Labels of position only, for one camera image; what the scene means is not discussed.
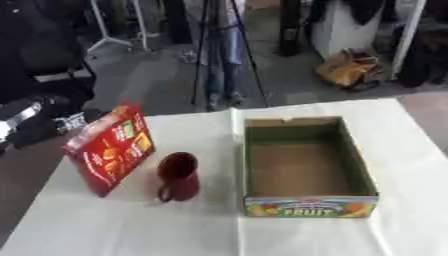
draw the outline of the tripod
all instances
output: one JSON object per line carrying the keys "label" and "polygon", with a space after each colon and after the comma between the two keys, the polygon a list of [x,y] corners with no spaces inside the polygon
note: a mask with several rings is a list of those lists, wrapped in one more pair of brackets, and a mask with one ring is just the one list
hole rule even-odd
{"label": "tripod", "polygon": [[[212,58],[216,58],[217,52],[222,47],[224,47],[222,40],[219,40],[219,37],[217,37],[217,34],[219,33],[219,1],[225,1],[225,0],[204,0],[204,4],[202,6],[202,13],[201,13],[201,21],[200,21],[200,38],[199,38],[199,49],[197,54],[197,60],[196,60],[196,71],[195,71],[195,79],[193,84],[193,95],[191,98],[191,103],[193,105],[196,105],[197,100],[197,90],[198,90],[198,83],[199,83],[199,75],[200,75],[200,68],[201,68],[201,59],[202,59],[202,48],[204,46],[204,39],[205,39],[205,29],[206,26],[208,26],[209,29],[209,38],[208,38],[208,69],[210,73],[210,69],[212,68]],[[247,55],[249,57],[249,62],[252,67],[252,71],[255,76],[255,81],[257,83],[257,87],[260,91],[260,94],[263,99],[263,103],[266,107],[269,107],[269,103],[266,97],[266,94],[263,90],[263,87],[261,85],[260,76],[258,75],[258,69],[257,65],[255,63],[255,60],[252,55],[252,51],[249,46],[249,41],[246,36],[245,26],[242,22],[241,15],[238,11],[238,7],[236,5],[235,0],[230,0],[232,4],[232,9],[236,16],[237,21],[237,27],[242,35],[242,39],[244,42],[244,47],[246,49]]]}

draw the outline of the red cereal box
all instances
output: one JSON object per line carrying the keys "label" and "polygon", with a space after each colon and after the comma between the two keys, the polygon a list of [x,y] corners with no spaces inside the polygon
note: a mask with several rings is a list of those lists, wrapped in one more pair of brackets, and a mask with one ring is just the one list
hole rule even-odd
{"label": "red cereal box", "polygon": [[64,150],[104,197],[155,148],[140,108],[123,104],[86,126]]}

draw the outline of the white tablecloth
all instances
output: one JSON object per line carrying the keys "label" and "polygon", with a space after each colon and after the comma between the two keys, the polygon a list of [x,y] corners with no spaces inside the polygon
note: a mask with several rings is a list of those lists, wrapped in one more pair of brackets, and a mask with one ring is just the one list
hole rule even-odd
{"label": "white tablecloth", "polygon": [[[334,115],[345,118],[377,183],[380,202],[372,216],[280,219],[238,212],[233,134],[240,118]],[[395,100],[148,121],[155,155],[106,198],[92,194],[64,159],[0,255],[448,255],[448,161]],[[200,194],[188,202],[154,203],[155,167],[176,151],[198,157]]]}

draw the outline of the mug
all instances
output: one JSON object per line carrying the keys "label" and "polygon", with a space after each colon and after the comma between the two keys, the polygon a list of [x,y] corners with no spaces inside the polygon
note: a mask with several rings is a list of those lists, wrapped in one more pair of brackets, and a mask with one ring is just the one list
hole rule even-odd
{"label": "mug", "polygon": [[159,189],[159,200],[166,203],[193,198],[199,191],[197,168],[198,160],[190,153],[177,152],[165,157],[158,167],[164,183]]}

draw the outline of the open cardboard box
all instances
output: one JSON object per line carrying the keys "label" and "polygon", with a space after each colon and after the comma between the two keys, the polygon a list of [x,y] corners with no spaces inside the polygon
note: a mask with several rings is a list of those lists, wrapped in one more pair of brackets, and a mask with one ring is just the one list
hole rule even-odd
{"label": "open cardboard box", "polygon": [[248,216],[368,217],[378,192],[340,117],[245,122]]}

